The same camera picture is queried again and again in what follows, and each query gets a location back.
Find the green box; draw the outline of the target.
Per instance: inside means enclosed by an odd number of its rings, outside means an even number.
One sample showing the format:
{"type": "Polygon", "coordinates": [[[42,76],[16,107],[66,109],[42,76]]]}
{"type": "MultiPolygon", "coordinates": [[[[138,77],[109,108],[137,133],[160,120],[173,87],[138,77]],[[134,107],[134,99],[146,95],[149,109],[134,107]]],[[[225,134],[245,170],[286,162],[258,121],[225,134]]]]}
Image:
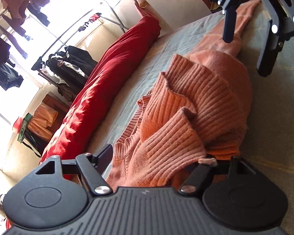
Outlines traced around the green box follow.
{"type": "Polygon", "coordinates": [[[18,139],[19,143],[22,143],[25,138],[25,131],[29,125],[30,120],[32,119],[32,115],[27,113],[24,118],[21,119],[21,126],[18,132],[18,139]]]}

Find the orange knit sweater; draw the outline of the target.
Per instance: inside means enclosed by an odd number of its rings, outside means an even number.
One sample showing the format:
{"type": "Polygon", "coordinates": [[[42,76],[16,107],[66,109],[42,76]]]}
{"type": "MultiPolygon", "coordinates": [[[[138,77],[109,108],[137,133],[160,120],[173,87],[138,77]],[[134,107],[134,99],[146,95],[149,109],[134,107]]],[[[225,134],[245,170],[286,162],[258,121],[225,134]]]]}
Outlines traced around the orange knit sweater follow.
{"type": "Polygon", "coordinates": [[[252,105],[246,67],[237,59],[241,35],[260,0],[237,9],[234,39],[220,21],[184,56],[175,55],[114,145],[107,183],[179,187],[193,164],[215,165],[239,152],[252,105]]]}

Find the orange cloth on cabinet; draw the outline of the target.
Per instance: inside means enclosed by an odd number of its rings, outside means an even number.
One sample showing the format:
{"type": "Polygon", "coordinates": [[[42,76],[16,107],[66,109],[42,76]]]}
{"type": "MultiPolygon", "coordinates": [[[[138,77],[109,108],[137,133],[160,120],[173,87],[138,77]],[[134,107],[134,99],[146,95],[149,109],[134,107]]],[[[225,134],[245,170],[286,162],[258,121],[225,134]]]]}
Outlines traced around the orange cloth on cabinet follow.
{"type": "Polygon", "coordinates": [[[58,112],[56,110],[46,105],[44,102],[41,102],[36,108],[27,127],[32,133],[48,142],[53,136],[53,133],[48,127],[54,124],[57,116],[58,112]]]}

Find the red duvet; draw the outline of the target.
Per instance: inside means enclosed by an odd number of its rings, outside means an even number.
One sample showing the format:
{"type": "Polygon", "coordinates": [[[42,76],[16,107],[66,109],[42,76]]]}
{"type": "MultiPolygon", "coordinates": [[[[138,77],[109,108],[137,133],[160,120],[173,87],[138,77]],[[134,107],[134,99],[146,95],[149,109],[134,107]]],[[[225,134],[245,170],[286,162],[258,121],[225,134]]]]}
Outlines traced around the red duvet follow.
{"type": "MultiPolygon", "coordinates": [[[[140,65],[159,34],[159,21],[145,16],[106,50],[73,101],[61,128],[45,148],[41,163],[53,155],[60,156],[62,160],[70,160],[86,153],[93,132],[100,126],[114,98],[140,65]]],[[[67,224],[50,229],[26,229],[13,224],[7,234],[83,234],[91,227],[98,229],[107,220],[105,211],[111,210],[118,203],[119,197],[112,192],[96,196],[81,215],[67,224]]]]}

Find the red basin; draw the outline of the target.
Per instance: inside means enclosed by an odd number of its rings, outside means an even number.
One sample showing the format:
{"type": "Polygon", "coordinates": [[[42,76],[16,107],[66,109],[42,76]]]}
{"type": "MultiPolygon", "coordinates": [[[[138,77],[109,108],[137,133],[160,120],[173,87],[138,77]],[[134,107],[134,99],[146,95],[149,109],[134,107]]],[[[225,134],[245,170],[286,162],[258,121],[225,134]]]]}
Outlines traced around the red basin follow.
{"type": "Polygon", "coordinates": [[[18,134],[21,131],[22,123],[23,123],[23,118],[18,117],[13,124],[13,132],[14,133],[18,134]]]}

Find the dark wooden cabinet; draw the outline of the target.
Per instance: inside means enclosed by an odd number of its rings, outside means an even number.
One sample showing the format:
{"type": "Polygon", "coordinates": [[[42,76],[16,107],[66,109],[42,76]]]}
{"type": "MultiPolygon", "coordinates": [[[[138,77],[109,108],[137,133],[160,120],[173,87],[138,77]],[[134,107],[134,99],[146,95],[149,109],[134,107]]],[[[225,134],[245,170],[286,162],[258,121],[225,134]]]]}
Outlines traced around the dark wooden cabinet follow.
{"type": "Polygon", "coordinates": [[[56,117],[53,125],[51,127],[48,127],[52,134],[54,134],[61,127],[61,124],[69,110],[69,107],[58,97],[56,97],[52,92],[49,92],[44,97],[42,102],[58,112],[58,116],[56,117]]]}

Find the dark hanging clothes overhead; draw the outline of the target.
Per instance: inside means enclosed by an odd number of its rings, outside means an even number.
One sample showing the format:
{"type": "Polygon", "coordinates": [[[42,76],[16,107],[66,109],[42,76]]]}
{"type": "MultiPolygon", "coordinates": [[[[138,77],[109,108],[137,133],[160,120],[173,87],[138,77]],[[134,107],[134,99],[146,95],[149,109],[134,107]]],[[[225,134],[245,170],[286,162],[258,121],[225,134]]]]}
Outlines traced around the dark hanging clothes overhead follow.
{"type": "Polygon", "coordinates": [[[20,87],[12,87],[8,90],[4,90],[0,86],[0,128],[11,126],[18,117],[27,113],[37,93],[50,86],[50,83],[39,76],[37,71],[31,70],[31,67],[44,51],[51,53],[61,45],[62,42],[57,38],[64,29],[61,28],[60,16],[57,14],[56,8],[58,6],[64,8],[67,1],[69,0],[52,0],[42,8],[42,13],[50,21],[47,27],[32,13],[26,11],[26,20],[22,24],[25,34],[30,36],[30,39],[26,40],[2,18],[3,15],[10,16],[10,14],[2,8],[0,0],[0,38],[6,43],[11,43],[4,35],[5,31],[10,33],[27,54],[27,57],[24,58],[15,46],[11,46],[9,50],[9,59],[15,64],[14,69],[17,73],[23,77],[23,82],[20,87]]]}

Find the metal clothes rack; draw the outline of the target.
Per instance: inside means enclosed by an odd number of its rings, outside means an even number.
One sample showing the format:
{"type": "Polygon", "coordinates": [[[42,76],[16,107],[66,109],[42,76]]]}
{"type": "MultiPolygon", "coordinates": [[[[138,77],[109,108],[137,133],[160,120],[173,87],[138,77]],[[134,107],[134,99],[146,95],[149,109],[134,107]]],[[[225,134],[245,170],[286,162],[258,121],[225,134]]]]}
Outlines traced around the metal clothes rack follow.
{"type": "Polygon", "coordinates": [[[43,60],[44,56],[51,54],[50,50],[54,49],[54,46],[57,47],[52,54],[56,54],[61,51],[64,47],[75,46],[80,47],[80,44],[84,42],[97,28],[104,25],[108,21],[114,25],[117,25],[120,30],[125,33],[129,28],[124,25],[122,20],[119,18],[118,14],[106,0],[102,0],[97,7],[86,12],[82,15],[76,22],[74,22],[66,31],[64,31],[47,49],[46,51],[39,56],[37,61],[33,64],[31,70],[40,72],[42,68],[45,67],[45,62],[43,60]],[[109,11],[114,15],[115,20],[107,18],[106,13],[94,13],[96,9],[101,7],[108,7],[109,11]]]}

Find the black hanging jacket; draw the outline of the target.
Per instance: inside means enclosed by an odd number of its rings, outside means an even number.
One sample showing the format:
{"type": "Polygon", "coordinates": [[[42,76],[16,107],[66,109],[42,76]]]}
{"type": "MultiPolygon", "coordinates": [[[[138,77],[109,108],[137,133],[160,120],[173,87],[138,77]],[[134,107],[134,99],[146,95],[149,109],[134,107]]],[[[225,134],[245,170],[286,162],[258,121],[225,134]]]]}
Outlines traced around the black hanging jacket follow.
{"type": "Polygon", "coordinates": [[[50,54],[45,64],[67,83],[74,94],[78,94],[84,88],[97,63],[88,51],[67,46],[65,51],[50,54]]]}

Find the blue plaid bed sheet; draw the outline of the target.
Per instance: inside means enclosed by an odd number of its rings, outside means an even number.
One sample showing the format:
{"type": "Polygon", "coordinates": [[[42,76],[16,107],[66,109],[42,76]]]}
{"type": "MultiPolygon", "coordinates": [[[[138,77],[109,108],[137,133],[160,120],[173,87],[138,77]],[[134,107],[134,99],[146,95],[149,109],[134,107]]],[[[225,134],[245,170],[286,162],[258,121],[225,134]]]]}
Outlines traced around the blue plaid bed sheet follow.
{"type": "Polygon", "coordinates": [[[106,143],[113,160],[104,177],[120,186],[179,186],[207,154],[241,154],[287,195],[283,228],[294,234],[294,38],[272,73],[257,60],[266,33],[262,4],[238,14],[227,44],[220,13],[163,36],[113,101],[89,150],[106,143]]]}

